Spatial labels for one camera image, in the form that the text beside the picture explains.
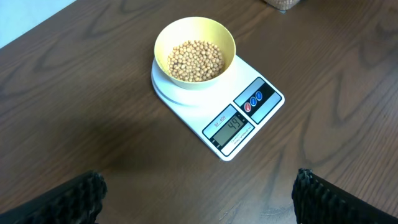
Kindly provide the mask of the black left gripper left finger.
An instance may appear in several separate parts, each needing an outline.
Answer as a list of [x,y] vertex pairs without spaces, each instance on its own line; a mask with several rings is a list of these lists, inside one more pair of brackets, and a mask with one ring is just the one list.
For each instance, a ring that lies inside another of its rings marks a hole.
[[1,214],[1,224],[95,224],[108,189],[103,176],[88,171]]

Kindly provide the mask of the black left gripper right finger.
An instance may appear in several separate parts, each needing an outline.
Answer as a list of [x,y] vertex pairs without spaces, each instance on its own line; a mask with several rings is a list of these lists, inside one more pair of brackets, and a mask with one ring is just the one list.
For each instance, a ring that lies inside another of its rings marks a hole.
[[296,222],[301,224],[397,224],[397,218],[300,168],[293,184]]

